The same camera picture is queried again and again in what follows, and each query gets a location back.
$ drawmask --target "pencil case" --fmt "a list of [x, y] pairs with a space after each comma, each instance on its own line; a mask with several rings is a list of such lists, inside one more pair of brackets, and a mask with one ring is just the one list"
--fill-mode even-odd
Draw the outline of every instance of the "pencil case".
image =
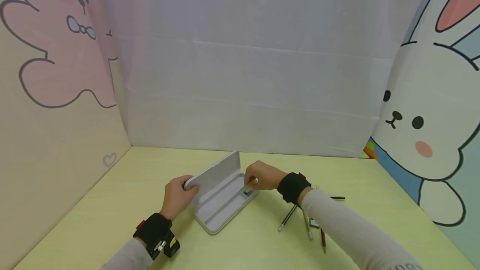
[[195, 207], [195, 219], [209, 234], [219, 233], [258, 193], [240, 191], [244, 176], [240, 154], [234, 151], [185, 183], [185, 190], [200, 187], [190, 206]]

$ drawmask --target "pencil case compartment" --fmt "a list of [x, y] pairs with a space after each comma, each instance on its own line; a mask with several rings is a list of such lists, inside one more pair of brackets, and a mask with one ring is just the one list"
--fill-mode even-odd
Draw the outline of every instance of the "pencil case compartment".
[[196, 220], [211, 235], [218, 233], [255, 196], [256, 191], [247, 195], [240, 192], [243, 177], [239, 173], [196, 207]]

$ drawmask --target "pink bunny ear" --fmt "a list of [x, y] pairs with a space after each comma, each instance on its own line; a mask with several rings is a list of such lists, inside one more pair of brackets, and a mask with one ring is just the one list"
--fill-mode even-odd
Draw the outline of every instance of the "pink bunny ear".
[[448, 30], [480, 6], [480, 0], [448, 0], [440, 13], [436, 30]]

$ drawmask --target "heart drawing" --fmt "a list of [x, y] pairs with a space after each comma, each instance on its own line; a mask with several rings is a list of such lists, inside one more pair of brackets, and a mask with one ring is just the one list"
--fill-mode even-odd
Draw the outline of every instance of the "heart drawing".
[[116, 160], [117, 160], [116, 152], [113, 152], [111, 154], [106, 154], [103, 157], [103, 164], [105, 165], [105, 167], [110, 168], [115, 163]]

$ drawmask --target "gray sleeve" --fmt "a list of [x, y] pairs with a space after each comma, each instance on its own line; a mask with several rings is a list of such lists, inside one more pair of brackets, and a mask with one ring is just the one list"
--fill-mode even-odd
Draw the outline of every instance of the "gray sleeve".
[[152, 262], [145, 247], [131, 239], [100, 270], [147, 270]]
[[309, 191], [301, 207], [361, 270], [423, 269], [378, 227], [321, 190]]

